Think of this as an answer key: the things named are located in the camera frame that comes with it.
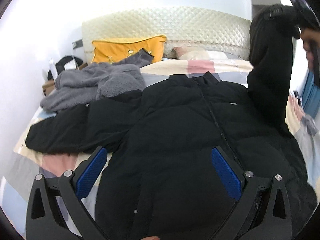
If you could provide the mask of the person's right hand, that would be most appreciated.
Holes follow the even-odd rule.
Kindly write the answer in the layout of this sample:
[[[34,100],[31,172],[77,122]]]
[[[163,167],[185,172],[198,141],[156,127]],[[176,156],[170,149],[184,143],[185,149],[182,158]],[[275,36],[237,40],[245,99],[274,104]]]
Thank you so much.
[[[315,42],[319,47],[320,32],[313,29],[305,28],[302,31],[300,38],[303,40],[303,48],[306,51],[308,69],[313,72],[313,52],[311,51],[310,42]]]

